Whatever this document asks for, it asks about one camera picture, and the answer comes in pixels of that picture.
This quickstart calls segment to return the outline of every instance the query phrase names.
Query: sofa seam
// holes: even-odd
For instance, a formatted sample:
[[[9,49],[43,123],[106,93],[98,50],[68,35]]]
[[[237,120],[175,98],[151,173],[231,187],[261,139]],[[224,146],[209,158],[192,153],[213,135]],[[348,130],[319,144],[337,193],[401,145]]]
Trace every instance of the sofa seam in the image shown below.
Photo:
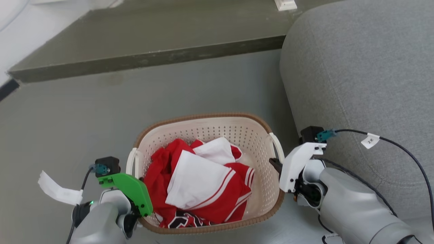
[[[326,65],[325,65],[325,63],[324,63],[324,58],[323,58],[323,56],[322,56],[322,52],[321,52],[320,48],[318,48],[318,42],[317,42],[317,40],[316,40],[315,34],[314,34],[313,31],[312,31],[312,25],[311,25],[309,19],[307,19],[307,23],[309,24],[309,31],[310,31],[310,33],[311,33],[312,36],[313,36],[313,40],[314,40],[314,42],[315,42],[315,44],[316,44],[316,47],[317,47],[318,53],[319,53],[319,55],[320,55],[320,58],[321,58],[321,65],[324,67],[324,70],[325,70],[325,72],[326,72],[326,74],[327,74],[327,82],[329,83],[329,86],[330,86],[330,88],[331,88],[331,90],[332,90],[332,92],[333,92],[333,96],[335,97],[336,101],[338,102],[338,105],[339,105],[339,107],[340,107],[340,109],[341,109],[341,111],[342,111],[342,113],[343,113],[343,115],[344,115],[344,121],[346,122],[347,126],[348,126],[349,129],[350,129],[350,128],[352,128],[352,127],[351,127],[351,125],[350,125],[350,122],[349,122],[348,119],[347,119],[347,114],[346,114],[345,109],[344,109],[344,107],[343,107],[343,105],[342,105],[342,102],[341,102],[341,100],[339,99],[339,97],[337,96],[336,91],[335,91],[335,88],[333,87],[333,85],[332,85],[332,83],[331,83],[331,79],[330,79],[329,71],[328,71],[328,69],[326,68]],[[381,179],[382,181],[387,182],[387,183],[389,183],[389,184],[391,184],[391,185],[407,185],[407,186],[408,186],[408,185],[413,185],[413,187],[418,187],[418,186],[416,186],[416,185],[419,185],[419,184],[422,183],[422,182],[401,183],[401,182],[397,182],[397,181],[392,181],[392,180],[388,180],[388,179],[386,179],[383,175],[381,175],[379,172],[377,172],[377,171],[373,168],[372,165],[370,165],[370,164],[368,163],[368,160],[367,160],[367,158],[365,157],[365,155],[362,153],[362,150],[361,150],[361,148],[360,148],[360,145],[359,145],[359,143],[356,141],[356,139],[355,139],[355,137],[354,137],[354,134],[351,133],[349,136],[351,137],[351,139],[352,139],[352,141],[353,141],[353,144],[354,144],[354,145],[356,146],[356,148],[357,148],[358,155],[363,159],[364,164],[366,164],[366,165],[369,167],[369,169],[370,169],[370,170],[371,170],[371,171],[372,171],[372,172],[373,172],[373,173],[374,173],[374,174],[375,174],[379,179]]]

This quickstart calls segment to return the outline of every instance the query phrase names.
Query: teal connector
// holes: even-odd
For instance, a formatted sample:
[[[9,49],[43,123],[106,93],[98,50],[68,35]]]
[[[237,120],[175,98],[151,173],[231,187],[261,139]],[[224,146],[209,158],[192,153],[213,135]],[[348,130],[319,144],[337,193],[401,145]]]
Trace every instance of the teal connector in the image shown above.
[[[316,134],[316,138],[318,139],[318,142],[325,142],[330,137],[333,137],[333,136],[336,136],[335,130],[327,130],[327,131],[323,131],[323,132]]]

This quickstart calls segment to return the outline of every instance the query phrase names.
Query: red fabric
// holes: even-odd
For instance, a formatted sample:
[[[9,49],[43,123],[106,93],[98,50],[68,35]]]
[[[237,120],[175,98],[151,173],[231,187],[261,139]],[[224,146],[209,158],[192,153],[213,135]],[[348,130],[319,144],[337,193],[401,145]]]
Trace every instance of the red fabric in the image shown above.
[[[225,165],[236,173],[230,179],[221,196],[209,205],[185,212],[165,203],[167,188],[181,152],[185,150],[194,154],[193,148],[200,145],[203,145],[203,142],[199,140],[194,141],[189,146],[183,140],[176,139],[169,143],[166,148],[158,149],[151,156],[152,163],[143,182],[148,188],[154,212],[163,217],[160,227],[172,228],[174,225],[177,228],[189,227],[199,222],[204,222],[205,225],[210,222],[220,224],[226,221],[229,214],[231,217],[226,222],[239,221],[243,217],[247,205],[246,196],[249,196],[250,193],[249,184],[245,184],[246,178],[250,179],[251,175],[249,182],[253,181],[254,170],[249,173],[249,167],[241,163]],[[241,157],[241,151],[237,147],[232,146],[231,149],[234,158]]]

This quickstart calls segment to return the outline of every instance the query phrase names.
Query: brown basket rim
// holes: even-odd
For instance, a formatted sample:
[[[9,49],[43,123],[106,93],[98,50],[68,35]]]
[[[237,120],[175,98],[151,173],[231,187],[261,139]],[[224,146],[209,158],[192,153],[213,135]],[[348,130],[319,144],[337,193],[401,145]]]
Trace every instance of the brown basket rim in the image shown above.
[[[181,122],[181,121],[187,121],[187,120],[193,120],[193,119],[206,119],[206,118],[221,118],[221,117],[243,117],[243,118],[249,118],[256,122],[258,122],[262,127],[264,127],[265,131],[269,134],[271,133],[271,128],[268,126],[268,124],[262,120],[260,117],[249,114],[249,113],[242,113],[242,112],[226,112],[226,113],[209,113],[209,114],[200,114],[200,115],[188,115],[184,117],[179,117],[175,119],[169,119],[164,120],[161,122],[157,122],[149,127],[147,127],[145,130],[143,130],[139,136],[137,137],[137,140],[134,143],[135,148],[139,148],[140,142],[142,139],[148,134],[151,130],[162,126],[167,125],[171,123]],[[179,229],[169,229],[169,228],[160,228],[157,226],[154,226],[147,222],[144,218],[140,218],[140,223],[146,227],[148,230],[158,233],[158,234],[203,234],[203,233],[210,233],[210,232],[216,232],[216,231],[225,231],[230,229],[236,229],[241,228],[248,225],[257,224],[259,222],[265,221],[272,217],[280,208],[282,205],[283,199],[284,199],[285,193],[280,190],[279,196],[277,198],[276,204],[273,206],[270,211],[267,213],[256,217],[252,219],[247,219],[243,221],[233,222],[233,223],[225,223],[225,224],[218,224],[218,225],[212,225],[212,226],[206,226],[206,227],[199,227],[199,228],[179,228]]]

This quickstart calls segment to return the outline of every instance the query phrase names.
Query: white wall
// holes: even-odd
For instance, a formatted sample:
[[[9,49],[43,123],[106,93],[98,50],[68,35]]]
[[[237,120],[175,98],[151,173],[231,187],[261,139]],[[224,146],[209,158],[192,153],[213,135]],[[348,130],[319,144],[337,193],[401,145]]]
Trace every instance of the white wall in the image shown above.
[[[108,7],[115,0],[65,0],[37,5],[28,2],[0,0],[0,86],[9,79],[6,71],[14,64],[90,9]],[[16,19],[2,30],[18,13]]]

